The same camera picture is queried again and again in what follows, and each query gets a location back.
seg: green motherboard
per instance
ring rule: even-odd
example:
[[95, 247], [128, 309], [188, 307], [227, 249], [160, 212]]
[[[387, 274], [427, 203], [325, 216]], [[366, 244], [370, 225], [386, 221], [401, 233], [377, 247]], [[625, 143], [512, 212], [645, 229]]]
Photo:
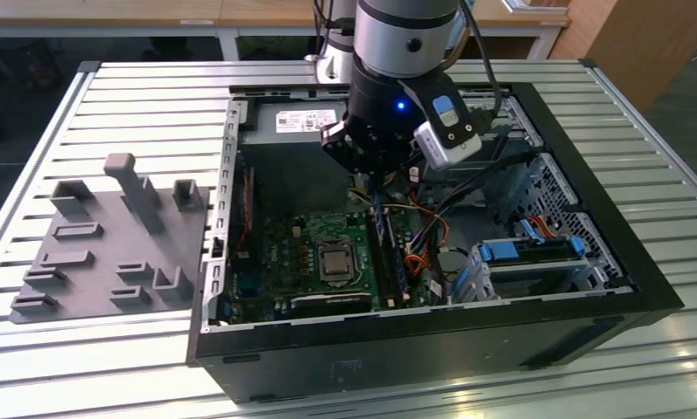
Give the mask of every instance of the green motherboard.
[[[370, 294], [371, 310], [381, 310], [367, 217], [363, 212], [341, 212], [265, 221], [262, 269], [258, 278], [239, 278], [258, 283], [250, 295], [234, 301], [240, 322], [279, 319], [287, 301], [310, 295]], [[395, 210], [391, 220], [395, 238], [405, 246], [411, 238], [410, 215]], [[422, 305], [427, 289], [417, 286], [409, 296], [411, 306]]]

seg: label sticker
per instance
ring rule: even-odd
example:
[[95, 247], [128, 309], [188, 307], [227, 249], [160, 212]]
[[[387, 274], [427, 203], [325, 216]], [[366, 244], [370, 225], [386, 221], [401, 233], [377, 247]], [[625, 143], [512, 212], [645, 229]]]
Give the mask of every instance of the label sticker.
[[180, 24], [214, 24], [214, 20], [180, 20]]
[[437, 297], [442, 297], [442, 286], [437, 281], [431, 280], [431, 283], [429, 284], [429, 289], [434, 294], [437, 294]]
[[283, 111], [277, 113], [277, 133], [313, 133], [326, 124], [334, 124], [335, 110]]

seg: wire bundle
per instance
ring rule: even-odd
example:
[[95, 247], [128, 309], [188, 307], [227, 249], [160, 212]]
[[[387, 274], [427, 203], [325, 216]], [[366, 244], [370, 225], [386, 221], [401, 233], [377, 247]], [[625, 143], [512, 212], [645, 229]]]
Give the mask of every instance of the wire bundle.
[[540, 232], [542, 233], [544, 237], [553, 238], [556, 237], [556, 233], [553, 230], [550, 230], [550, 227], [548, 227], [546, 220], [542, 216], [529, 216], [528, 221], [532, 222], [536, 226]]
[[481, 172], [478, 172], [470, 179], [461, 182], [454, 188], [450, 194], [442, 199], [439, 204], [431, 213], [433, 217], [429, 218], [425, 227], [417, 233], [410, 241], [410, 249], [413, 253], [418, 253], [426, 243], [426, 238], [431, 229], [435, 226], [435, 222], [445, 215], [446, 211], [462, 201], [462, 199], [471, 194], [477, 189], [482, 188], [486, 182], [497, 174], [500, 170], [508, 166], [530, 162], [537, 156], [534, 152], [521, 153], [518, 155], [510, 155], [504, 157], [501, 160], [489, 165]]

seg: floor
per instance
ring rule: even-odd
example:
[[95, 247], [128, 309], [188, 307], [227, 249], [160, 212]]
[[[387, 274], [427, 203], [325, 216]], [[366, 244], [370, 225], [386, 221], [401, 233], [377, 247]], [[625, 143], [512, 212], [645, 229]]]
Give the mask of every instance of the floor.
[[[294, 45], [297, 50], [306, 43]], [[151, 42], [146, 38], [72, 38], [60, 43], [51, 40], [51, 48], [59, 52], [56, 62], [66, 76], [62, 88], [50, 93], [31, 93], [14, 80], [0, 84], [0, 126], [6, 130], [0, 141], [0, 163], [4, 163], [0, 165], [0, 207], [79, 63], [84, 60], [139, 61], [144, 59], [143, 52], [151, 49]], [[222, 59], [214, 38], [192, 38], [187, 48], [191, 60]], [[254, 48], [253, 58], [282, 58], [258, 55]], [[688, 63], [646, 118], [697, 173], [697, 59]]]

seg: metal rail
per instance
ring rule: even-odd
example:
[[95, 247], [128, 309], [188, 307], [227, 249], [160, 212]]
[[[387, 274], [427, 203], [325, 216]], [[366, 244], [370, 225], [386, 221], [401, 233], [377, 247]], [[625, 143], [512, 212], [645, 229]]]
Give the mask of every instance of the metal rail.
[[[697, 177], [597, 72], [573, 61], [497, 61], [494, 71], [534, 83], [684, 299], [680, 313], [564, 367], [240, 406], [184, 366], [190, 311], [11, 324], [58, 179], [116, 189], [103, 160], [131, 152], [158, 188], [191, 178], [215, 200], [228, 86], [314, 81], [295, 62], [104, 64], [75, 79], [0, 213], [0, 417], [697, 416]], [[486, 80], [477, 62], [450, 73]]]

